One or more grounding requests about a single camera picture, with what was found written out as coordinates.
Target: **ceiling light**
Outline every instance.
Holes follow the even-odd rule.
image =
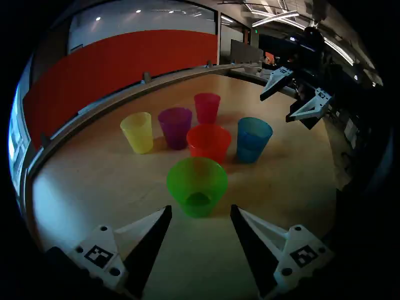
[[[275,16],[272,13],[269,12],[265,12],[265,11],[261,11],[261,10],[257,10],[257,9],[252,9],[251,12],[255,15],[260,15],[260,16],[264,16],[264,17],[273,17]],[[292,25],[294,27],[297,27],[301,30],[306,29],[306,26],[297,23],[295,21],[286,19],[286,18],[282,18],[279,19],[280,22]],[[338,45],[336,45],[335,43],[333,43],[332,41],[330,41],[329,39],[327,39],[326,37],[323,38],[325,41],[325,44],[327,44],[329,47],[331,47],[333,50],[335,50],[339,55],[341,55],[351,66],[354,65],[354,60],[342,49],[340,48]]]
[[[224,19],[225,21],[228,21],[228,22],[230,22],[230,23],[233,23],[234,21],[232,21],[230,18],[228,18],[228,17],[226,17],[226,16],[223,16],[223,15],[221,15],[221,19]]]
[[[264,17],[273,17],[276,16],[275,14],[269,13],[269,12],[265,12],[265,11],[261,11],[261,10],[257,10],[257,9],[252,9],[251,12],[255,15],[260,15],[260,16],[264,16]],[[279,19],[278,21],[281,21],[283,23],[292,25],[294,27],[300,28],[301,30],[304,30],[306,28],[306,26],[301,25],[300,23],[297,23],[295,21],[289,20],[289,19]]]
[[[251,12],[253,14],[260,15],[260,16],[265,16],[265,17],[273,17],[273,16],[275,16],[275,14],[273,14],[273,13],[269,13],[269,12],[265,12],[265,11],[261,11],[261,10],[257,10],[257,9],[252,9]]]
[[[297,11],[288,11],[288,12],[276,14],[274,16],[270,16],[270,17],[267,17],[265,19],[262,19],[260,21],[257,21],[255,23],[253,23],[252,27],[256,27],[256,26],[259,26],[261,24],[265,24],[265,23],[268,23],[268,22],[276,21],[276,20],[286,19],[286,18],[289,18],[289,17],[297,17],[299,15],[300,14]]]
[[[326,37],[324,37],[323,39],[325,40],[325,44],[327,44],[329,47],[339,53],[340,56],[343,57],[351,66],[354,65],[354,59],[352,59],[350,55],[348,55],[342,48],[340,48],[338,45],[336,45]]]
[[[248,8],[249,11],[252,11],[252,9],[250,8],[250,6],[247,3],[245,3],[244,5]]]

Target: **orange-red panel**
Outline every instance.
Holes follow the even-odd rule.
[[[52,136],[80,109],[143,79],[217,63],[217,36],[185,30],[148,30],[116,35],[64,57],[23,99],[29,135]]]

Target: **plastic cup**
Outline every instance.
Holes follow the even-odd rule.
[[[194,96],[197,120],[200,124],[214,124],[217,119],[221,97],[213,93],[200,93]]]
[[[227,154],[232,137],[228,130],[215,124],[200,124],[187,133],[190,155],[205,157],[221,164]]]
[[[243,163],[257,161],[272,134],[271,126],[263,120],[255,117],[241,118],[237,129],[237,158]]]
[[[215,161],[189,157],[169,170],[166,186],[191,217],[208,216],[228,187],[228,176]]]
[[[152,115],[148,112],[127,116],[120,127],[134,152],[144,154],[153,148]]]
[[[163,110],[158,115],[158,121],[168,146],[175,150],[186,148],[186,135],[192,124],[192,112],[183,107]]]

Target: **purple cup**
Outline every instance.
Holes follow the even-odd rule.
[[[186,134],[192,125],[192,112],[183,107],[163,110],[158,115],[158,121],[168,146],[175,150],[186,148]]]

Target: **wooden table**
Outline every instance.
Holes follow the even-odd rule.
[[[256,299],[257,288],[229,217],[231,204],[283,228],[305,225],[321,237],[333,224],[334,164],[325,125],[308,130],[285,122],[293,99],[221,75],[186,80],[129,102],[95,121],[61,147],[32,187],[36,230],[43,248],[65,252],[100,224],[119,228],[172,205],[172,220],[144,290],[144,299]],[[232,134],[225,163],[228,189],[208,218],[186,216],[166,186],[169,169],[189,150],[167,148],[160,111],[195,112],[194,95],[221,96],[217,124]],[[134,154],[120,130],[134,112],[150,112],[155,137],[149,154]],[[237,123],[257,117],[273,136],[255,164],[237,164]],[[197,124],[196,113],[192,125]]]

